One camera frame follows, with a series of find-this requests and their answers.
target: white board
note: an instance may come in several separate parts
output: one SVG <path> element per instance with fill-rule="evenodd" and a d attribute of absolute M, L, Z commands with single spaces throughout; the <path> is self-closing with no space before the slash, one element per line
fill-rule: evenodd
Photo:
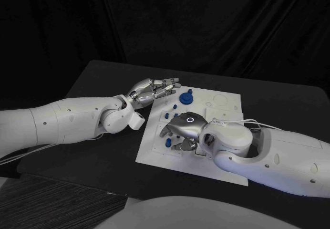
<path fill-rule="evenodd" d="M 178 97 L 188 89 L 193 90 L 194 100 L 191 104 L 184 105 Z M 207 122 L 211 121 L 213 117 L 230 121 L 242 119 L 240 95 L 184 86 L 177 88 L 175 91 L 175 94 L 155 99 L 152 102 L 135 162 L 247 186 L 247 179 L 224 172 L 214 165 L 211 158 L 203 153 L 200 147 L 191 152 L 174 151 L 165 147 L 167 138 L 171 139 L 171 145 L 175 145 L 183 141 L 183 137 L 177 138 L 172 135 L 160 138 L 158 136 L 175 113 L 194 112 L 204 117 Z"/>

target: black table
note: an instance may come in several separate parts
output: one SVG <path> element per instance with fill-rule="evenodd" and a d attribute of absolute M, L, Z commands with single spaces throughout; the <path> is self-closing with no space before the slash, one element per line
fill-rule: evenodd
<path fill-rule="evenodd" d="M 245 118 L 330 142 L 330 102 L 317 87 L 90 61 L 66 98 L 115 96 L 145 78 L 172 77 L 184 86 L 240 94 Z M 151 106 L 138 110 L 145 119 L 149 109 Z M 126 127 L 95 141 L 59 145 L 30 154 L 20 162 L 18 172 L 141 200 L 162 196 L 214 199 L 301 228 L 327 225 L 328 199 L 291 195 L 252 181 L 245 187 L 135 163 L 145 123 L 138 131 Z"/>

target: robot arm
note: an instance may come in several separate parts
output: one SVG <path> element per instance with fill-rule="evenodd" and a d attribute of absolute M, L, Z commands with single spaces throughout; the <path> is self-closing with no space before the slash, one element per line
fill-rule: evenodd
<path fill-rule="evenodd" d="M 328 143 L 283 130 L 260 128 L 252 133 L 239 123 L 207 123 L 191 112 L 171 119 L 160 137 L 171 133 L 184 137 L 171 149 L 191 151 L 198 143 L 226 172 L 286 193 L 330 198 Z M 246 158 L 250 144 L 257 156 Z"/>
<path fill-rule="evenodd" d="M 175 93 L 177 82 L 178 78 L 145 79 L 125 96 L 67 98 L 36 108 L 0 111 L 0 157 L 31 146 L 76 143 L 113 134 L 126 125 L 138 130 L 144 118 L 135 109 Z"/>

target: white cable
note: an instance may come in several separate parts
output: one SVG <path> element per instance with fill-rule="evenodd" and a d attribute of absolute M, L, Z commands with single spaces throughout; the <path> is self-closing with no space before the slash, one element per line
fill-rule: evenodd
<path fill-rule="evenodd" d="M 92 138 L 90 140 L 98 140 L 102 136 L 103 136 L 103 133 L 100 134 L 98 138 Z"/>
<path fill-rule="evenodd" d="M 259 126 L 259 125 L 263 125 L 263 126 L 268 126 L 268 127 L 273 128 L 273 129 L 276 129 L 276 130 L 282 130 L 282 129 L 279 129 L 279 128 L 270 126 L 270 125 L 265 125 L 265 124 L 262 124 L 262 123 L 257 123 L 255 119 L 243 119 L 243 120 L 237 120 L 237 121 L 227 121 L 227 120 L 216 119 L 216 121 L 220 121 L 220 122 L 223 122 L 223 123 L 239 123 L 239 122 L 252 123 L 252 124 L 256 124 L 257 126 Z"/>
<path fill-rule="evenodd" d="M 10 157 L 10 158 L 1 160 L 1 161 L 0 161 L 0 166 L 4 165 L 4 164 L 7 164 L 8 162 L 17 160 L 17 159 L 21 158 L 23 156 L 25 156 L 25 155 L 34 153 L 36 151 L 43 150 L 43 149 L 46 149 L 46 148 L 49 148 L 49 147 L 51 147 L 51 146 L 56 146 L 56 145 L 57 145 L 57 144 L 46 145 L 46 146 L 40 147 L 38 149 L 36 149 L 36 150 L 33 150 L 33 151 L 30 151 L 30 152 L 27 152 L 27 153 L 23 153 L 21 155 L 15 155 L 15 156 L 13 156 L 13 157 Z"/>

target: blue cap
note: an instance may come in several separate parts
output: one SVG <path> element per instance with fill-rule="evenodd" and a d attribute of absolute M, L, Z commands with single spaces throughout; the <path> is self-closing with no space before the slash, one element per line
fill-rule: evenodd
<path fill-rule="evenodd" d="M 190 93 L 181 93 L 180 94 L 180 102 L 187 105 L 193 102 L 194 98 L 193 98 L 193 95 Z"/>
<path fill-rule="evenodd" d="M 170 138 L 165 140 L 165 147 L 168 148 L 170 147 L 170 145 L 171 145 L 171 140 L 170 140 Z"/>

